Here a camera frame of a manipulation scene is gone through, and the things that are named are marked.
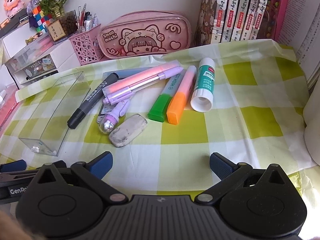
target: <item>green highlighter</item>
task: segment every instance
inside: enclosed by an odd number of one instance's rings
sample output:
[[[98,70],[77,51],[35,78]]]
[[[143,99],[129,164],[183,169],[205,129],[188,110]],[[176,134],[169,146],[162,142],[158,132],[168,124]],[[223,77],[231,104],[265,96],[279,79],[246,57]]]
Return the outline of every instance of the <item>green highlighter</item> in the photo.
[[[157,122],[164,122],[170,101],[177,92],[185,73],[186,70],[182,70],[179,74],[172,76],[169,79],[161,92],[161,95],[158,96],[157,100],[151,107],[148,113],[149,119]]]

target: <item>glue stick label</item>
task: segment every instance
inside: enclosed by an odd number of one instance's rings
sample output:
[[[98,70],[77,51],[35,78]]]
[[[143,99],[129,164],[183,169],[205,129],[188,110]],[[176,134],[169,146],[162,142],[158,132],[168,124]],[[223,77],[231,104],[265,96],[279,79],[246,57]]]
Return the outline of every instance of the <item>glue stick label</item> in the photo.
[[[203,65],[199,67],[194,90],[202,88],[202,89],[207,89],[211,93],[213,93],[213,87],[214,87],[214,69],[208,65]]]

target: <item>dirty white eraser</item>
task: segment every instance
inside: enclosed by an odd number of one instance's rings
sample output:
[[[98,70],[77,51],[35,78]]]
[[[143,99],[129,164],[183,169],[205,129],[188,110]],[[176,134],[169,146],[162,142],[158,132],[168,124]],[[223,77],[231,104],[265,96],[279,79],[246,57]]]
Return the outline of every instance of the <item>dirty white eraser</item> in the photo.
[[[147,127],[147,120],[140,114],[134,114],[109,134],[109,140],[116,147],[129,144]]]

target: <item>lucky bamboo plant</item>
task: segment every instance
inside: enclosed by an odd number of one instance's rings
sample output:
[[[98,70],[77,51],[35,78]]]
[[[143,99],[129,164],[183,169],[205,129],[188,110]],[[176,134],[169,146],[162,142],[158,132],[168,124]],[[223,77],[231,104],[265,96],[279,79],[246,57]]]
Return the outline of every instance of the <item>lucky bamboo plant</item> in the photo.
[[[63,5],[67,0],[41,0],[38,5],[44,11],[44,14],[52,14],[53,17],[64,15]]]

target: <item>pink pencil case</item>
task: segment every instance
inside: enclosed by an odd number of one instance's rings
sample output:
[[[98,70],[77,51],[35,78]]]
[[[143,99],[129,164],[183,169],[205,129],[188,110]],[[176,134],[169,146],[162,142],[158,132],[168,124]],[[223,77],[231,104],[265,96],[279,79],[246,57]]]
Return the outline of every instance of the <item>pink pencil case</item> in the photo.
[[[103,54],[111,59],[165,54],[189,48],[191,27],[180,12],[139,11],[101,28],[98,41]]]

